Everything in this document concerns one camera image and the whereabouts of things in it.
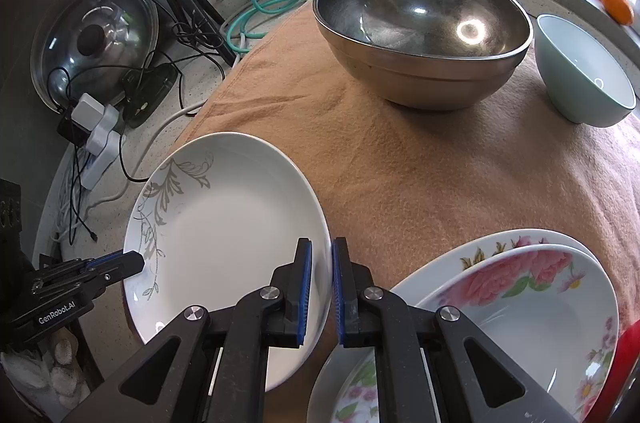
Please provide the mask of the gloved left hand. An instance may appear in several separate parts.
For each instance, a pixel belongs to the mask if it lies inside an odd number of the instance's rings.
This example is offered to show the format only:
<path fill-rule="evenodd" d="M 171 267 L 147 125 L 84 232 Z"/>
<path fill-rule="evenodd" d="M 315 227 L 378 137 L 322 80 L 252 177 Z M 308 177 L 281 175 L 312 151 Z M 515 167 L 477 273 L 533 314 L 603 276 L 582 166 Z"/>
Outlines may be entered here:
<path fill-rule="evenodd" d="M 90 394 L 77 361 L 78 341 L 60 329 L 32 351 L 1 354 L 1 365 L 13 387 L 51 422 L 61 422 Z"/>

